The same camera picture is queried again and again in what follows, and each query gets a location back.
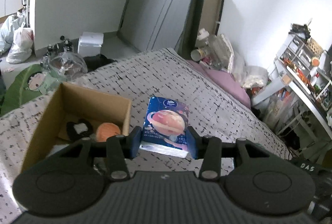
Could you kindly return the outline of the black fuzzy soft object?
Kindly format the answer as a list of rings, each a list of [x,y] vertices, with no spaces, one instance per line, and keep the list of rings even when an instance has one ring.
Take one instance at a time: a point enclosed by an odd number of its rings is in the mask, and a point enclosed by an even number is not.
[[[71,142],[76,142],[93,134],[93,126],[89,121],[81,118],[77,121],[77,123],[72,121],[67,122],[66,133]]]

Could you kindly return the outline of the blue planet tissue pack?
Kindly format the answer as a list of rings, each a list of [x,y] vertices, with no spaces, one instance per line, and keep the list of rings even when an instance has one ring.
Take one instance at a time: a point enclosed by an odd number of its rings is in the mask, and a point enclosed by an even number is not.
[[[185,158],[188,154],[186,130],[188,106],[169,98],[149,99],[142,128],[142,150]]]

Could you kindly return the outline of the orange plush ball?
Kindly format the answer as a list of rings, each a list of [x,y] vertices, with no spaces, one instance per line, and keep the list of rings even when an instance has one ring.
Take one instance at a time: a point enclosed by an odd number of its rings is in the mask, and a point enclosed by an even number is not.
[[[102,123],[96,131],[97,142],[105,142],[109,137],[120,135],[120,128],[114,123]]]

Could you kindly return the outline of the black patterned white bedspread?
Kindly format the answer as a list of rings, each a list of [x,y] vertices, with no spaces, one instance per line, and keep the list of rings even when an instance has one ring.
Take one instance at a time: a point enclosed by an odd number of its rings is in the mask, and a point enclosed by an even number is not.
[[[202,136],[224,142],[244,137],[283,159],[289,157],[286,145],[249,108],[171,49],[121,59],[74,83],[130,99],[131,126],[143,124],[150,97],[162,96],[187,104],[189,123]],[[10,223],[20,214],[12,183],[50,98],[50,94],[35,98],[1,118],[1,223]]]

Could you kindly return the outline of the pink pillow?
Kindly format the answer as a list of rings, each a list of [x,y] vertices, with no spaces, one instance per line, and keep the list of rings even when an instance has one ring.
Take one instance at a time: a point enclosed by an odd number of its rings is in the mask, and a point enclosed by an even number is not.
[[[247,108],[251,108],[250,98],[246,91],[236,82],[232,75],[225,71],[218,71],[215,69],[205,68],[202,65],[195,63],[192,60],[187,61],[191,66],[196,69],[198,72],[203,74],[212,80],[216,85],[222,88],[225,92],[228,92],[236,100],[241,102]]]

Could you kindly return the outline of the brown cardboard box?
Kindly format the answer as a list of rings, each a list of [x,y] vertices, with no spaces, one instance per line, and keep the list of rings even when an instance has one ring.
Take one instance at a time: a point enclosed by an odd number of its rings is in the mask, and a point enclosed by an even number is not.
[[[129,135],[131,107],[132,101],[120,95],[67,82],[60,84],[32,134],[21,171],[42,161],[54,145],[63,144],[69,138],[66,132],[67,122],[86,119],[94,130],[102,123],[114,123],[121,129],[122,135]]]

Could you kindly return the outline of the white crumpled bags pile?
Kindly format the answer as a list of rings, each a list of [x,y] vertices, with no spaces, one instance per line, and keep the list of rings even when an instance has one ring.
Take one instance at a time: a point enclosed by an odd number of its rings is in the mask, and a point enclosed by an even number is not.
[[[229,39],[224,34],[217,36],[218,57],[225,69],[244,89],[264,87],[268,81],[265,68],[256,65],[246,65],[244,58],[236,52]]]

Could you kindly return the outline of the clear plastic bottle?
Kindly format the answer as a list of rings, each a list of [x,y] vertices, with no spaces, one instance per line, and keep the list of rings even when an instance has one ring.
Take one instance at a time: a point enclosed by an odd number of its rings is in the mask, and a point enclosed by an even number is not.
[[[203,61],[210,68],[220,70],[221,62],[216,56],[216,53],[214,52],[214,49],[212,47],[213,40],[214,36],[210,35],[210,33],[205,28],[202,28],[198,31],[198,58],[199,61]]]

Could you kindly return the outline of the paper cup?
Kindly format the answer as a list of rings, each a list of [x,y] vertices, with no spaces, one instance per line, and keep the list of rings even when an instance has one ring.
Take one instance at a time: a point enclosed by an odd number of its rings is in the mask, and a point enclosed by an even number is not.
[[[195,62],[202,60],[205,57],[205,53],[202,49],[195,49],[192,50],[191,54],[191,59]]]

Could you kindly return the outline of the clear plastic bag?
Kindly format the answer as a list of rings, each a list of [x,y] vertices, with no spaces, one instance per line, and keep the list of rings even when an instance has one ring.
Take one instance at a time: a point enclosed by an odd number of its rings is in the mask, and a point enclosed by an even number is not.
[[[42,66],[52,77],[62,81],[74,80],[88,72],[84,59],[79,54],[67,51],[45,56]]]

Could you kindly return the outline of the white desk shelf unit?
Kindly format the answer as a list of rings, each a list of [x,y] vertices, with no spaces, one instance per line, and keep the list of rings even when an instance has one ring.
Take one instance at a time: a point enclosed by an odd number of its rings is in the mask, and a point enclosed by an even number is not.
[[[327,109],[322,105],[321,95],[323,90],[316,94],[314,85],[311,84],[312,76],[319,74],[327,78],[328,83],[324,87],[324,90],[327,90],[331,85],[331,79],[321,69],[312,65],[314,59],[318,60],[319,58],[299,36],[294,35],[282,55],[274,59],[276,76],[271,83],[252,97],[251,104],[256,106],[270,98],[277,91],[288,86],[314,114],[327,135],[331,136],[331,126],[327,120]]]

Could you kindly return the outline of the white small appliance box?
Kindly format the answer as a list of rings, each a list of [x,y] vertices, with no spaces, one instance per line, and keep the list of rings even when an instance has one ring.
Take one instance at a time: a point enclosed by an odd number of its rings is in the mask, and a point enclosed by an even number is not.
[[[78,54],[83,58],[100,55],[103,43],[103,33],[83,32],[78,41]]]

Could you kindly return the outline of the green cartoon cushion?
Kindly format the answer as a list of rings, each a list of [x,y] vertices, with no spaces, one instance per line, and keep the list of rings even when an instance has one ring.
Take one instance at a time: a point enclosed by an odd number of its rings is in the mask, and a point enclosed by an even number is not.
[[[1,116],[56,89],[60,83],[61,80],[45,71],[40,64],[25,68],[6,90],[1,102]]]

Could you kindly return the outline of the white plastic bag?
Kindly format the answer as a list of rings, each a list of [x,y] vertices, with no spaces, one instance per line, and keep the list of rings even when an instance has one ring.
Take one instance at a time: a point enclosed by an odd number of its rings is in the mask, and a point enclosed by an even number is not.
[[[6,57],[9,64],[20,64],[32,55],[34,36],[31,28],[20,27],[13,33],[13,43]]]

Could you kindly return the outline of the dark folded table board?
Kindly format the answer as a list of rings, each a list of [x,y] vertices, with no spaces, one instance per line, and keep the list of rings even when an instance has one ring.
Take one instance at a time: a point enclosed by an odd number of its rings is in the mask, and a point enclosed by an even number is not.
[[[181,57],[190,59],[200,29],[204,28],[210,34],[218,33],[223,4],[224,0],[191,0],[178,48]]]

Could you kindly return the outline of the grey plastic bag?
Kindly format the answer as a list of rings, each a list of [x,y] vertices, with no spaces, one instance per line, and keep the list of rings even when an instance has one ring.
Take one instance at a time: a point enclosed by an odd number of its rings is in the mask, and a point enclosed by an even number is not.
[[[23,22],[25,22],[25,14],[17,12],[16,14],[9,15],[3,25],[1,26],[1,43],[0,53],[3,55],[9,50],[13,44],[13,35]]]

